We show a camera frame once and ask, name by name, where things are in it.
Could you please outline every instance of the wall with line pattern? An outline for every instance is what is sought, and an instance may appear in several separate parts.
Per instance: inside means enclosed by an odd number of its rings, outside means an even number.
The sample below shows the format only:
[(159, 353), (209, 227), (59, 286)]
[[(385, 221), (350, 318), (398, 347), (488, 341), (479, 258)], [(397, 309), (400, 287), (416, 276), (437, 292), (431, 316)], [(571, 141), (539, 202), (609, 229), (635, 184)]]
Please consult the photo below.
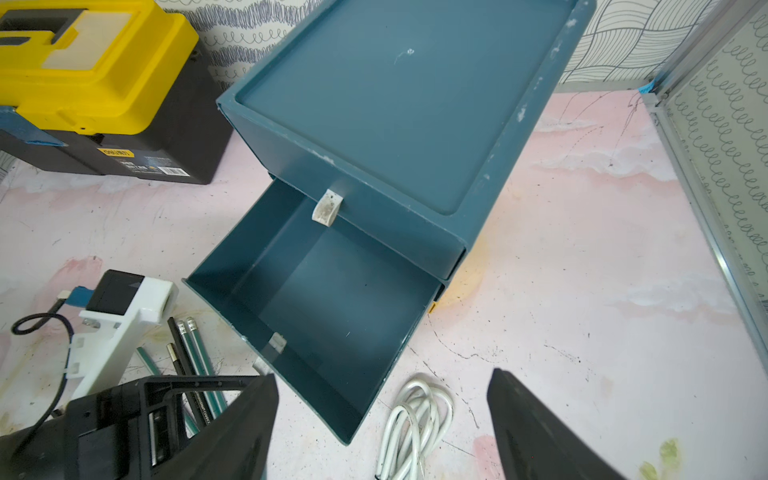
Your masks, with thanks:
[[(322, 0), (156, 0), (189, 18), (213, 76), (235, 82)], [(598, 0), (561, 81), (650, 79), (718, 0)], [(457, 25), (457, 35), (461, 25)]]
[(768, 4), (667, 113), (762, 300), (768, 300)]

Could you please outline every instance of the pink marbled floor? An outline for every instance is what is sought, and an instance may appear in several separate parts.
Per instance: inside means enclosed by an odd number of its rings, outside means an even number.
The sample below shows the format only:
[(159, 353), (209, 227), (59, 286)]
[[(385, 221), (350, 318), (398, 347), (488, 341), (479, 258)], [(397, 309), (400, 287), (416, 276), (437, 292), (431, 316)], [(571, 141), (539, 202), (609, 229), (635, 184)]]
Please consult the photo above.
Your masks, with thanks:
[[(107, 268), (178, 282), (268, 183), (237, 136), (208, 187), (17, 167), (0, 187), (0, 433), (36, 419), (30, 399), (53, 393), (64, 355), (57, 327), (11, 338), (13, 319)], [(250, 372), (255, 354), (181, 290), (174, 314), (202, 324), (221, 371)], [(146, 341), (168, 368), (168, 334)], [(139, 365), (126, 378), (145, 375)], [(280, 384), (270, 478), (369, 478), (387, 405), (416, 372), (448, 386), (457, 410), (427, 478), (499, 478), (485, 404), (494, 366), (628, 478), (643, 462), (659, 478), (768, 478), (768, 381), (635, 92), (553, 96), (350, 447)], [(668, 439), (680, 466), (663, 470)]]

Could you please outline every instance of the coiled white cable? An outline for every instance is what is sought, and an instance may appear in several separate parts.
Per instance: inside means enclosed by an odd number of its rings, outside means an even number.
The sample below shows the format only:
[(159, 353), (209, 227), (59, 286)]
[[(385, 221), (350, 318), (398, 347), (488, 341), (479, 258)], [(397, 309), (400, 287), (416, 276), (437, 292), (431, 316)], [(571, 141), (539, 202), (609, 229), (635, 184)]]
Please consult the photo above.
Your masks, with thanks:
[[(435, 397), (447, 406), (443, 419)], [(422, 422), (427, 411), (429, 417)], [(404, 480), (407, 475), (409, 480), (417, 480), (420, 472), (423, 477), (425, 458), (445, 436), (452, 420), (453, 401), (445, 390), (419, 379), (406, 383), (384, 428), (376, 478)]]

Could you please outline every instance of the teal plastic drawer unit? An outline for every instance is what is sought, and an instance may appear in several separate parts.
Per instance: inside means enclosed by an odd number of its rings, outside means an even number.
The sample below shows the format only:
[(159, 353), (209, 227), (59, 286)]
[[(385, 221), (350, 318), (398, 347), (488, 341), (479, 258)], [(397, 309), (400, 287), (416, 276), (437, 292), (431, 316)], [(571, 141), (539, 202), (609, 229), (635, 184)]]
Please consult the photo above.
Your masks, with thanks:
[[(594, 0), (321, 4), (219, 98), (276, 178), (195, 270), (345, 444), (472, 248)], [(312, 220), (327, 190), (343, 198)]]

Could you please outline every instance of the white plastic bracket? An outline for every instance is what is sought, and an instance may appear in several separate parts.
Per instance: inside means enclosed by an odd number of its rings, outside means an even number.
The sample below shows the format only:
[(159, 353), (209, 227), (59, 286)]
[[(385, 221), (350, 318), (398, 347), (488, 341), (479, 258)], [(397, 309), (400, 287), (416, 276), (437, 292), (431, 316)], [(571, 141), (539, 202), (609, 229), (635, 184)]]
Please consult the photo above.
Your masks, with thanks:
[(331, 190), (326, 190), (326, 194), (317, 202), (315, 210), (312, 212), (312, 220), (330, 227), (339, 213), (342, 200), (344, 198), (341, 195)]
[(79, 399), (116, 386), (141, 337), (152, 326), (167, 320), (174, 308), (178, 288), (173, 282), (146, 276), (124, 315), (83, 310), (83, 323), (99, 325), (92, 333), (72, 336), (67, 379), (79, 379), (72, 393)]

